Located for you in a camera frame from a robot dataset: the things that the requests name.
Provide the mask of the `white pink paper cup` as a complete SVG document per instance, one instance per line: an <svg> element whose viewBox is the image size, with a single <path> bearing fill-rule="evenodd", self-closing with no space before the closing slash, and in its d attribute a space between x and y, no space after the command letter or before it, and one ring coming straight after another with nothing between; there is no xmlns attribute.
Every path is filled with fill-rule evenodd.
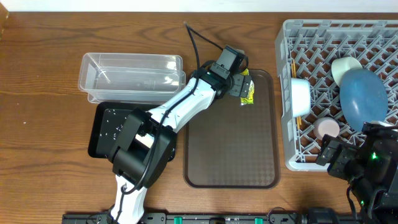
<svg viewBox="0 0 398 224"><path fill-rule="evenodd" d="M340 132L338 123L330 117L319 118L313 125L313 132L318 139L322 139L326 134L332 137L337 137Z"/></svg>

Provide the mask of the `large dark blue bowl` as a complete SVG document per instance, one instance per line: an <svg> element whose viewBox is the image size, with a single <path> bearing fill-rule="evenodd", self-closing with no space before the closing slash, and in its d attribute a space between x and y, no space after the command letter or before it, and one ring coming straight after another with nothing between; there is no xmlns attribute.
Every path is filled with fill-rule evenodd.
<svg viewBox="0 0 398 224"><path fill-rule="evenodd" d="M348 70L341 79L340 103L348 125L360 132L364 123L384 121L388 111L382 80L366 69Z"/></svg>

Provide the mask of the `yellow green snack wrapper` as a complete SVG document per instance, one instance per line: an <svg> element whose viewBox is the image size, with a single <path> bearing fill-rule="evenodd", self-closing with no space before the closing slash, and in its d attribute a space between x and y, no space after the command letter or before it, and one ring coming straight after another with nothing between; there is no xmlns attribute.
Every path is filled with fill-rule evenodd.
<svg viewBox="0 0 398 224"><path fill-rule="evenodd" d="M249 76L249 78L251 78L251 76L249 75L249 70L245 69L243 72L241 72L241 75L244 76ZM241 100L241 105L253 105L254 104L254 82L253 80L250 81L249 83L249 89L248 89L248 95L247 97L240 98Z"/></svg>

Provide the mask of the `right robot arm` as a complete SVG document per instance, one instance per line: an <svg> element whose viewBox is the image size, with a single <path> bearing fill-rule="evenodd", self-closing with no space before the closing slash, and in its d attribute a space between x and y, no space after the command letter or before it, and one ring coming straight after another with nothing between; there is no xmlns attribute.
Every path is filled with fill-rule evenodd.
<svg viewBox="0 0 398 224"><path fill-rule="evenodd" d="M364 123L361 146L324 135L316 164L346 180L364 223L397 223L397 126Z"/></svg>

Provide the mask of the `small mint green bowl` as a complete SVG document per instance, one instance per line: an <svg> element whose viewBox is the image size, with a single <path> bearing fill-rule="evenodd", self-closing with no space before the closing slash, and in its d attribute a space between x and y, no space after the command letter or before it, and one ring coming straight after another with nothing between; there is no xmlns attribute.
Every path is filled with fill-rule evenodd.
<svg viewBox="0 0 398 224"><path fill-rule="evenodd" d="M335 59L331 64L331 74L337 84L341 85L343 75L349 70L362 69L361 63L354 57L344 57Z"/></svg>

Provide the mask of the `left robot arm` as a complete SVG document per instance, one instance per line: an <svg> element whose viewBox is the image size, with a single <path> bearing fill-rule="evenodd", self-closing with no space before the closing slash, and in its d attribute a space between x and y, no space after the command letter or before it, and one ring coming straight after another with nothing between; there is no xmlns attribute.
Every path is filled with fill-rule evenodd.
<svg viewBox="0 0 398 224"><path fill-rule="evenodd" d="M110 223L137 223L142 218L147 189L163 173L177 133L196 114L226 93L248 95L252 84L248 69L226 74L224 79L214 69L199 68L169 101L149 111L136 108L127 116L108 155L118 186Z"/></svg>

